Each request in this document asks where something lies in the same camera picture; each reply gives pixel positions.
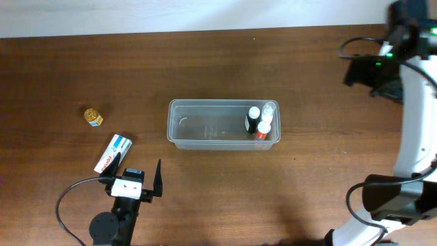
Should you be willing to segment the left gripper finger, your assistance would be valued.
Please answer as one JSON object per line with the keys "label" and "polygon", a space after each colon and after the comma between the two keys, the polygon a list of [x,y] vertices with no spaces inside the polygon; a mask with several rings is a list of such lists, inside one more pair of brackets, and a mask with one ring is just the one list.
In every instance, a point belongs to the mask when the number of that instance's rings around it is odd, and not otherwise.
{"label": "left gripper finger", "polygon": [[159,159],[156,166],[156,173],[153,182],[153,196],[161,197],[162,195],[163,195],[163,180],[161,175],[161,160]]}
{"label": "left gripper finger", "polygon": [[118,152],[115,156],[108,156],[108,158],[103,162],[103,167],[99,177],[101,182],[105,182],[103,178],[113,178],[117,173],[121,159],[121,153]]}

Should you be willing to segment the clear white dropper bottle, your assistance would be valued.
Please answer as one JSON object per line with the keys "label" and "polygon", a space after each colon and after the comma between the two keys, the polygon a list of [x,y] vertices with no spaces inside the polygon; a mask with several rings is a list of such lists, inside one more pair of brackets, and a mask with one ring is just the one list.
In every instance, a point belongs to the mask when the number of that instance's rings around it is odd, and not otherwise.
{"label": "clear white dropper bottle", "polygon": [[274,102],[268,101],[262,108],[261,121],[271,124],[276,108],[277,106]]}

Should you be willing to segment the dark bottle white cap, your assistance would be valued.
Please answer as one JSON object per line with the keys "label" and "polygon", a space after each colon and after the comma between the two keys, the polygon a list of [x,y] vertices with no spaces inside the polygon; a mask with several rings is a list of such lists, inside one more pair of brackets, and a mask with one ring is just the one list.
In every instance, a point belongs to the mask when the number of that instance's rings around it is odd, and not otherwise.
{"label": "dark bottle white cap", "polygon": [[244,122],[247,133],[253,134],[256,131],[259,117],[260,109],[258,107],[251,107]]}

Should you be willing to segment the orange tube white cap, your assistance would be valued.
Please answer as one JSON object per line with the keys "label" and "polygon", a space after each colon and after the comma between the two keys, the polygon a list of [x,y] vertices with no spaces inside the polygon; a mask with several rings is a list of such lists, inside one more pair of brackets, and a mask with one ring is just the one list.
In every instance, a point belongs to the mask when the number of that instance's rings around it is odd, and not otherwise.
{"label": "orange tube white cap", "polygon": [[268,122],[260,122],[257,125],[257,132],[255,134],[255,147],[260,149],[263,147],[263,141],[267,137],[268,133],[271,130],[271,125]]}

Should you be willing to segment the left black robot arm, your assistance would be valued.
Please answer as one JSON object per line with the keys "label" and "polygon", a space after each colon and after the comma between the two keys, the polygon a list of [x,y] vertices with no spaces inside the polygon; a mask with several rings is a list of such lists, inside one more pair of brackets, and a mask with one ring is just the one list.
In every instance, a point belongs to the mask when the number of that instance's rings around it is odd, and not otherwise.
{"label": "left black robot arm", "polygon": [[141,203],[151,203],[154,197],[163,194],[160,161],[156,166],[152,190],[143,188],[143,171],[126,168],[121,176],[117,176],[120,161],[121,154],[117,153],[99,175],[100,182],[105,184],[105,192],[115,201],[109,212],[96,215],[89,225],[94,245],[129,245]]}

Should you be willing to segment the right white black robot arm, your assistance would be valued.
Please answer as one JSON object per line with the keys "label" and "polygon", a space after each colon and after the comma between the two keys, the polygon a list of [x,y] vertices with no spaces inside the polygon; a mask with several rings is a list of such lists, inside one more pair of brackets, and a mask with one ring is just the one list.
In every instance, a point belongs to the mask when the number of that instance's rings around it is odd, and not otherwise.
{"label": "right white black robot arm", "polygon": [[351,55],[344,83],[403,107],[393,174],[358,183],[362,206],[324,238],[325,245],[382,245],[393,231],[436,217],[436,21],[425,1],[394,1],[377,55]]}

